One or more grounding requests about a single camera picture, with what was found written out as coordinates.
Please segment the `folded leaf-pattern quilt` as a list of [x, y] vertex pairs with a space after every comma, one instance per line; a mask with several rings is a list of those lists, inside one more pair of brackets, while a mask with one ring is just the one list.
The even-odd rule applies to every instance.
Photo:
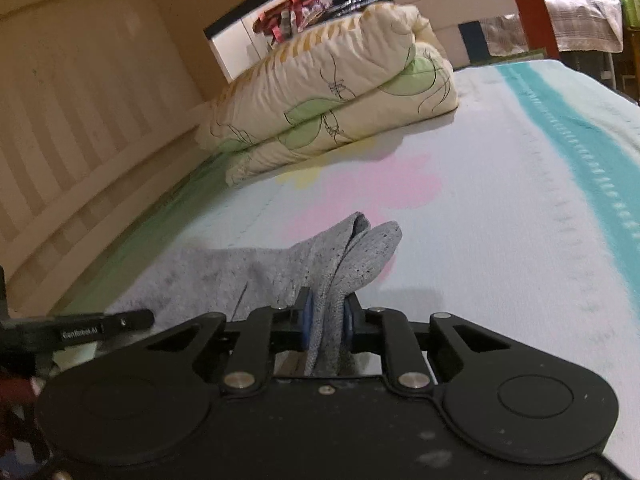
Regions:
[[208, 102], [195, 135], [226, 181], [311, 159], [458, 107], [454, 69], [415, 6], [383, 2], [311, 27]]

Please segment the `red bed post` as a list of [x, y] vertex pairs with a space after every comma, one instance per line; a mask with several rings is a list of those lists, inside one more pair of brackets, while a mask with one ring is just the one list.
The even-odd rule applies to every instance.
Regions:
[[546, 0], [514, 1], [529, 50], [544, 50], [547, 58], [559, 60], [560, 50]]

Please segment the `wooden headboard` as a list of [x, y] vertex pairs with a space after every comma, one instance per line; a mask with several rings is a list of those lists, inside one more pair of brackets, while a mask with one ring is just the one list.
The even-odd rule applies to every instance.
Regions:
[[1, 0], [1, 264], [48, 313], [201, 161], [226, 78], [188, 0]]

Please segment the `floral bed blanket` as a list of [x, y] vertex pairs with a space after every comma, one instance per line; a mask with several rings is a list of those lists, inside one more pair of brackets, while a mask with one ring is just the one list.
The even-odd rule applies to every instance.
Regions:
[[402, 232], [360, 293], [448, 311], [578, 363], [620, 400], [606, 452], [639, 472], [639, 109], [558, 62], [468, 68], [453, 113], [237, 185], [206, 162], [68, 293], [101, 311], [167, 249], [285, 248], [354, 212]]

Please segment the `grey pants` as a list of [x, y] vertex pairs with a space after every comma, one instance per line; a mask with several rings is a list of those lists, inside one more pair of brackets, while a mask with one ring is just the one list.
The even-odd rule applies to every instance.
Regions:
[[309, 342], [296, 372], [346, 375], [356, 364], [343, 340], [345, 299], [381, 274], [401, 237], [397, 222], [371, 226], [355, 212], [285, 249], [178, 247], [156, 258], [107, 313], [149, 309], [152, 332], [159, 333], [207, 312], [239, 321], [258, 308], [289, 307], [307, 287]]

